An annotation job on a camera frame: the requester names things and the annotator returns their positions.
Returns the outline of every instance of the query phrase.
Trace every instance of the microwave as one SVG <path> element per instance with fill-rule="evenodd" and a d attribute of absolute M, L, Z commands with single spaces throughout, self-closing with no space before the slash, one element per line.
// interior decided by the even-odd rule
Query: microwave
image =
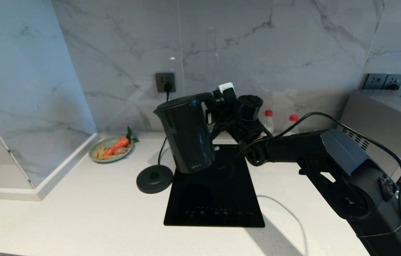
<path fill-rule="evenodd" d="M 401 158 L 401 90 L 353 92 L 341 122 L 383 144 Z M 337 129 L 355 140 L 397 185 L 401 184 L 401 170 L 395 159 L 352 131 L 342 126 Z"/>

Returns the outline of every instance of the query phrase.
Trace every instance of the white baseboard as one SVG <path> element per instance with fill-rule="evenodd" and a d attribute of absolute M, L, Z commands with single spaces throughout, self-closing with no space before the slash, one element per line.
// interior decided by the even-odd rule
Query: white baseboard
<path fill-rule="evenodd" d="M 88 153 L 90 148 L 99 141 L 95 133 L 76 149 L 62 164 L 57 167 L 37 188 L 33 190 L 0 188 L 0 199 L 42 201 L 66 174 Z"/>

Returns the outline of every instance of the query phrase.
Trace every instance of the black electric kettle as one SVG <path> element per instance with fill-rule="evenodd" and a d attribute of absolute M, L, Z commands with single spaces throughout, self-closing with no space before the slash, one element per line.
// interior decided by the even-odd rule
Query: black electric kettle
<path fill-rule="evenodd" d="M 182 173 L 201 171 L 215 160 L 202 102 L 210 107 L 216 100 L 210 93 L 196 94 L 165 102 L 154 111 L 163 123 L 176 168 Z"/>

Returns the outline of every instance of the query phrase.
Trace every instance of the electrical socket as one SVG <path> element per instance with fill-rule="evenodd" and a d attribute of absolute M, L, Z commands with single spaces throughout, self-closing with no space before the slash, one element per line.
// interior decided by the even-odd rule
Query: electrical socket
<path fill-rule="evenodd" d="M 166 92 L 164 91 L 164 86 L 170 83 L 172 85 L 172 89 L 170 92 L 175 92 L 175 74 L 174 73 L 156 73 L 156 87 L 158 88 L 158 92 Z"/>
<path fill-rule="evenodd" d="M 398 90 L 401 87 L 401 75 L 390 74 L 385 80 L 383 90 Z"/>
<path fill-rule="evenodd" d="M 387 74 L 368 74 L 362 89 L 380 90 L 384 86 Z"/>

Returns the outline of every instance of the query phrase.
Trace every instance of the plate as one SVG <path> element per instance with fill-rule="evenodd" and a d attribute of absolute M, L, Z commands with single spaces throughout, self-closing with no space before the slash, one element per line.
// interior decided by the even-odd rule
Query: plate
<path fill-rule="evenodd" d="M 120 138 L 122 138 L 122 137 L 119 137 L 119 138 L 108 138 L 108 139 L 105 139 L 105 140 L 103 140 L 103 141 L 98 142 L 96 145 L 94 145 L 94 146 L 90 149 L 90 152 L 89 152 L 90 158 L 91 158 L 94 162 L 99 162 L 99 163 L 101 163 L 101 164 L 105 164 L 105 163 L 107 163 L 107 162 L 115 162 L 115 161 L 118 161 L 118 160 L 122 159 L 123 157 L 128 156 L 129 154 L 131 154 L 132 151 L 134 151 L 134 148 L 136 147 L 134 141 L 132 141 L 132 140 L 130 141 L 131 147 L 126 151 L 126 153 L 125 153 L 124 155 L 117 156 L 117 157 L 114 157 L 114 158 L 112 158 L 112 159 L 103 159 L 103 160 L 96 160 L 96 159 L 94 159 L 94 151 L 95 151 L 97 148 L 101 147 L 101 145 L 105 145 L 106 148 L 107 148 L 107 147 L 114 146 L 114 144 L 115 144 Z"/>

